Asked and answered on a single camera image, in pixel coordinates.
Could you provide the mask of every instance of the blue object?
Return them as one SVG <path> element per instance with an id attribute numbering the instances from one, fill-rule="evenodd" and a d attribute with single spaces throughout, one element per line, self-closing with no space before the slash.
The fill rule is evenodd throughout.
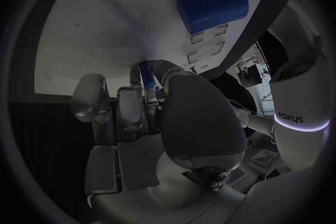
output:
<path id="1" fill-rule="evenodd" d="M 248 0 L 180 0 L 177 5 L 191 35 L 239 20 L 249 13 Z"/>
<path id="2" fill-rule="evenodd" d="M 141 62 L 139 64 L 142 82 L 143 82 L 144 88 L 154 88 L 155 86 L 154 76 L 148 72 L 147 64 L 148 64 L 147 61 Z"/>
<path id="3" fill-rule="evenodd" d="M 195 70 L 195 67 L 191 67 L 191 70 L 193 73 L 197 74 L 197 71 Z"/>

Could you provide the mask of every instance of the white casing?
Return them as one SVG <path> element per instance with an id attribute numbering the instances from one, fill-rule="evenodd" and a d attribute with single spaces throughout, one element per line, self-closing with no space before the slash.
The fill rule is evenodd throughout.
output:
<path id="1" fill-rule="evenodd" d="M 281 79 L 282 73 L 302 67 L 300 59 L 284 64 L 270 81 L 276 110 L 274 132 L 279 153 L 291 170 L 314 163 L 319 152 L 323 126 L 329 121 L 328 67 L 322 55 L 298 76 Z"/>

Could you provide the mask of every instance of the wire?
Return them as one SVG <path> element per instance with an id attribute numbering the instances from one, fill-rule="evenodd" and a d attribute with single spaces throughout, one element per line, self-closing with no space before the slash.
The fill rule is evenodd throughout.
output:
<path id="1" fill-rule="evenodd" d="M 250 110 L 250 109 L 246 108 L 245 106 L 243 106 L 243 105 L 239 104 L 239 103 L 238 103 L 237 101 L 235 101 L 235 100 L 231 100 L 231 99 L 228 99 L 228 100 L 229 100 L 230 102 L 232 102 L 232 103 L 236 104 L 236 105 L 240 105 L 242 108 L 245 108 L 245 109 L 247 109 L 248 111 L 250 111 L 250 112 L 252 112 L 252 113 L 256 113 L 256 114 L 258 114 L 258 115 L 264 116 L 265 118 L 273 119 L 273 118 L 271 118 L 271 117 L 269 117 L 269 116 L 266 116 L 266 115 L 263 115 L 263 114 L 260 114 L 260 113 L 254 112 L 254 111 L 252 111 L 252 110 Z"/>

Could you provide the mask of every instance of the dark background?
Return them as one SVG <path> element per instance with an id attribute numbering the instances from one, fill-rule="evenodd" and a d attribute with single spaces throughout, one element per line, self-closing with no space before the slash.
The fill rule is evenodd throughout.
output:
<path id="1" fill-rule="evenodd" d="M 11 16 L 11 8 L 16 1 L 18 0 L 1 0 L 2 29 L 4 21 Z M 330 10 L 330 15 L 335 17 L 334 2 L 332 0 L 323 0 L 322 4 Z M 23 92 L 21 88 L 10 89 L 10 91 L 18 90 Z M 83 158 L 85 158 L 94 145 L 93 137 L 90 133 L 91 129 L 88 127 L 88 124 L 75 121 L 69 111 L 69 99 L 65 98 L 61 100 L 58 97 L 45 99 L 44 96 L 31 97 L 35 100 L 34 104 L 22 104 L 21 102 L 12 102 L 10 104 L 11 115 L 19 115 L 13 117 L 13 125 L 16 135 L 19 135 L 17 136 L 17 140 L 22 154 L 26 157 L 27 165 L 33 175 L 42 182 L 41 187 L 45 192 L 62 208 L 69 208 L 68 213 L 74 215 L 79 221 L 83 221 L 82 223 L 85 223 L 85 221 L 93 218 L 87 205 L 78 202 L 74 196 L 66 197 L 64 194 L 71 190 L 73 193 L 77 193 L 79 197 L 81 196 L 79 192 L 83 189 L 83 181 L 71 180 L 74 178 L 74 175 L 83 179 Z M 54 102 L 56 104 L 41 104 L 45 102 Z M 29 133 L 35 133 L 36 136 L 30 137 L 28 136 Z M 42 145 L 49 144 L 58 145 L 59 147 L 64 145 L 64 147 L 62 147 L 62 151 L 53 152 L 50 150 L 47 152 L 47 146 L 43 147 Z M 64 166 L 64 159 L 68 160 L 66 166 Z M 53 169 L 48 170 L 51 162 L 53 163 Z M 40 169 L 44 169 L 48 173 L 42 174 L 39 172 Z M 2 222 L 6 222 L 6 220 L 10 220 L 13 223 L 20 223 L 22 221 L 40 222 L 41 220 L 30 209 L 29 204 L 17 192 L 16 186 L 13 185 L 12 180 L 6 174 L 6 168 L 2 166 L 1 170 L 3 171 L 2 189 L 4 191 Z M 302 222 L 296 220 L 296 223 L 303 223 L 305 221 L 304 216 L 309 216 L 311 221 L 333 219 L 331 205 L 326 202 L 327 200 L 334 199 L 335 185 L 333 181 L 333 179 L 330 179 L 330 184 L 325 186 L 325 191 L 321 193 L 319 200 L 311 206 L 311 210 L 309 212 L 302 212 Z M 55 186 L 53 182 L 59 182 L 60 184 Z"/>

